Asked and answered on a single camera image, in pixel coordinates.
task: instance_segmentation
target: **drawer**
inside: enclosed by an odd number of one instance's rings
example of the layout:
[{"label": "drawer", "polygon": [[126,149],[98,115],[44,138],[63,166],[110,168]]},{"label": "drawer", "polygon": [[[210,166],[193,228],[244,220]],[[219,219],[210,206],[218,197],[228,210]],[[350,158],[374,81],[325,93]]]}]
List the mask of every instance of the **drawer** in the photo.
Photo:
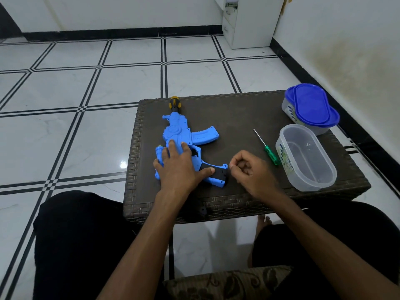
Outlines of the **drawer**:
[{"label": "drawer", "polygon": [[225,7],[224,9],[224,17],[233,28],[236,25],[237,11],[236,7]]},{"label": "drawer", "polygon": [[233,35],[235,33],[235,29],[229,24],[228,20],[225,19],[225,17],[223,17],[223,33],[224,33],[224,37],[226,39],[226,41],[228,42],[228,44],[231,46],[232,48],[232,44],[233,44]]},{"label": "drawer", "polygon": [[226,0],[215,0],[215,2],[217,2],[218,6],[224,10],[225,8],[225,4],[226,4]]}]

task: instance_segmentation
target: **plastic container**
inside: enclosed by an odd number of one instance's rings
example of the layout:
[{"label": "plastic container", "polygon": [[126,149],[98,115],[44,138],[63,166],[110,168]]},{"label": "plastic container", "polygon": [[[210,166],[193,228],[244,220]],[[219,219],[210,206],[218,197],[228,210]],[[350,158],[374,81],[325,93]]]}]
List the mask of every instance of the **plastic container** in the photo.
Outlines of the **plastic container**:
[{"label": "plastic container", "polygon": [[340,120],[338,112],[329,105],[325,91],[313,84],[288,88],[282,110],[294,123],[308,127],[317,136],[336,126]]},{"label": "plastic container", "polygon": [[275,147],[289,182],[299,191],[317,191],[335,183],[336,168],[307,127],[285,126]]}]

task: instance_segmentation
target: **person's left hand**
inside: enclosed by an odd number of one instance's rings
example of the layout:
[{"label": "person's left hand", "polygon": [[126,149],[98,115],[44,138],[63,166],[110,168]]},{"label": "person's left hand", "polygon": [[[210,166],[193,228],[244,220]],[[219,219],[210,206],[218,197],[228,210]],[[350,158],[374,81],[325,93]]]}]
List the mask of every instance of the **person's left hand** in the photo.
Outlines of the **person's left hand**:
[{"label": "person's left hand", "polygon": [[153,166],[158,171],[161,180],[161,192],[168,194],[178,200],[182,207],[190,192],[201,182],[201,180],[211,176],[215,169],[212,167],[204,168],[201,171],[195,171],[192,164],[192,152],[189,146],[182,142],[183,153],[178,154],[176,145],[170,140],[169,156],[168,148],[162,150],[164,167],[161,166],[158,159],[154,160]]}]

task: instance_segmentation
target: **green handle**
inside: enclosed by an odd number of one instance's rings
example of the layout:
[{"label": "green handle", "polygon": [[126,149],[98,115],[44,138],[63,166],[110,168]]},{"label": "green handle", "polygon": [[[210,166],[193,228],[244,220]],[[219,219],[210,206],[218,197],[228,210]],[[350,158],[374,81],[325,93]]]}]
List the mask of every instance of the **green handle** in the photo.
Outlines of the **green handle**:
[{"label": "green handle", "polygon": [[265,151],[267,152],[268,156],[271,158],[275,165],[280,165],[280,160],[275,154],[272,152],[269,146],[264,147]]}]

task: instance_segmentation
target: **bare foot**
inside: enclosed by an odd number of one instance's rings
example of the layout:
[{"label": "bare foot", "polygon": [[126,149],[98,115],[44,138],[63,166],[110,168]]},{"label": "bare foot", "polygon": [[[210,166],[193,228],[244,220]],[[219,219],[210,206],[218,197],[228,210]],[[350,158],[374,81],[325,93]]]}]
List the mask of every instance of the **bare foot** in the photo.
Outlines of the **bare foot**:
[{"label": "bare foot", "polygon": [[[265,215],[258,215],[257,216],[256,236],[254,237],[254,241],[256,241],[256,239],[258,237],[258,234],[267,225],[272,225],[272,221],[270,220],[270,217],[265,216]],[[253,246],[251,248],[251,252],[249,254],[249,257],[247,258],[247,266],[250,267],[250,268],[253,267],[253,265],[252,265],[253,247],[254,247],[254,244],[253,244]]]}]

